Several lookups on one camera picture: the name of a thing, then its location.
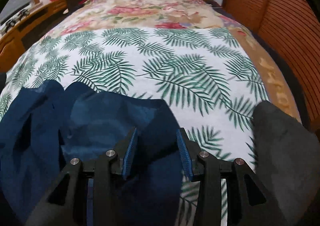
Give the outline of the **navy blue suit jacket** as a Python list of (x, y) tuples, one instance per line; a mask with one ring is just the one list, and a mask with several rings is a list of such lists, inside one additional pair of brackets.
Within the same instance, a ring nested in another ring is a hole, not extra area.
[(117, 187), (124, 225), (174, 225), (182, 164), (179, 124), (163, 100), (97, 93), (75, 82), (24, 88), (1, 120), (1, 225), (25, 223), (73, 158), (98, 158), (136, 128), (131, 174)]

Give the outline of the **dark grey sleeve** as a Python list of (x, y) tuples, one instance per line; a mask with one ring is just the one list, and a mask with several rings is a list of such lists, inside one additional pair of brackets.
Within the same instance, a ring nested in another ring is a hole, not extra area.
[(319, 225), (319, 140), (268, 101), (253, 111), (256, 173), (288, 225)]

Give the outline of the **palm leaf print sheet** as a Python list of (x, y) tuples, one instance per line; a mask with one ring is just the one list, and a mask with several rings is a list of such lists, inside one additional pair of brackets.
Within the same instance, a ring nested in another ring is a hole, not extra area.
[(113, 28), (48, 33), (7, 71), (5, 114), (22, 88), (47, 80), (137, 99), (164, 99), (192, 141), (219, 159), (255, 167), (251, 116), (268, 98), (239, 41), (226, 28)]

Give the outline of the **wooden desk cabinet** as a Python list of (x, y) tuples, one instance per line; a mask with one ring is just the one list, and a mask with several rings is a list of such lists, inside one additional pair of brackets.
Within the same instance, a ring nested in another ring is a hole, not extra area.
[(20, 56), (61, 22), (66, 0), (56, 0), (30, 13), (1, 38), (1, 72), (10, 70)]

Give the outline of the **wooden louvered wardrobe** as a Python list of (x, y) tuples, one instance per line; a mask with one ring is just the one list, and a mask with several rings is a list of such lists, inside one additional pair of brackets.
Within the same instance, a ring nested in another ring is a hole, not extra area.
[(311, 131), (319, 134), (319, 21), (306, 0), (223, 0), (225, 11), (259, 36), (297, 77)]

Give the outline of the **floral quilt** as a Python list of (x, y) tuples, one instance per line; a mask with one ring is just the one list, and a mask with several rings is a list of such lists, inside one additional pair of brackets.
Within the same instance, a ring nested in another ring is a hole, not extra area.
[(70, 10), (48, 35), (133, 27), (213, 31), (213, 38), (221, 43), (217, 52), (243, 48), (266, 83), (271, 101), (302, 120), (300, 85), (284, 60), (245, 26), (203, 0), (86, 0)]

